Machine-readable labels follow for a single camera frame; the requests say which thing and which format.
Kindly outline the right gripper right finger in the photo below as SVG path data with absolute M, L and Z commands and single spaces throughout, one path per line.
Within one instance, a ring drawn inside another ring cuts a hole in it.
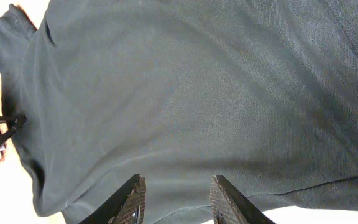
M 223 175 L 213 176 L 209 202 L 214 224 L 275 224 Z

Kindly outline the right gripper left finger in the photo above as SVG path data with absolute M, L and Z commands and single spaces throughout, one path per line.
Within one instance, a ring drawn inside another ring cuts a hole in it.
M 143 224 L 145 195 L 145 177 L 135 174 L 80 224 Z

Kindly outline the black polo shirt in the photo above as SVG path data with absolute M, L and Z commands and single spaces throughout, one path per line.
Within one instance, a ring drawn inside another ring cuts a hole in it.
M 262 211 L 358 211 L 358 1 L 51 1 L 0 17 L 2 113 L 37 215 L 91 215 L 132 175 L 146 223 L 211 219 L 225 176 Z

